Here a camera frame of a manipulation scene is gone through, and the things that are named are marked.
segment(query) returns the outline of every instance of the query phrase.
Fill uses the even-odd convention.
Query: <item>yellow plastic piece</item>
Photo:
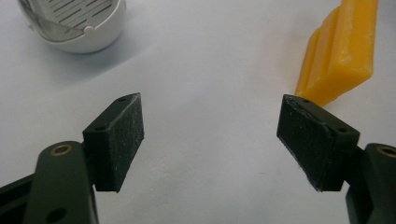
[[[378,0],[343,0],[309,39],[295,94],[326,105],[373,73]]]

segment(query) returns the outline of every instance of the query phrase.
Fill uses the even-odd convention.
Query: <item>white object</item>
[[[20,0],[23,14],[51,46],[88,53],[108,46],[119,36],[125,0]]]

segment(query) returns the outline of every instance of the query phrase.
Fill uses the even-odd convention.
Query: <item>metal grille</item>
[[[36,12],[55,23],[83,29],[97,26],[112,12],[112,0],[39,0],[31,1]]]

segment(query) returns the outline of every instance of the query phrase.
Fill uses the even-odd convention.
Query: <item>white background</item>
[[[340,1],[127,0],[120,38],[93,54],[52,49],[0,0],[0,186],[44,148],[82,141],[116,98],[141,92],[146,138],[106,223],[348,223],[345,194],[317,193],[276,138],[306,43]],[[325,108],[396,146],[396,2],[381,0],[371,79]]]

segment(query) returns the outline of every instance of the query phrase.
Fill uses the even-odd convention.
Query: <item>screw hole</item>
[[[378,151],[381,152],[382,154],[396,158],[396,149],[391,148],[391,147],[379,147]]]
[[[46,221],[47,223],[55,223],[64,218],[67,214],[67,210],[65,208],[58,208],[53,210],[47,215]]]
[[[64,154],[69,153],[69,151],[71,149],[72,149],[72,146],[70,146],[70,145],[60,145],[60,146],[57,146],[57,147],[53,148],[50,151],[50,154],[52,156],[62,156]]]
[[[106,126],[98,127],[95,128],[96,131],[103,131],[106,128]]]

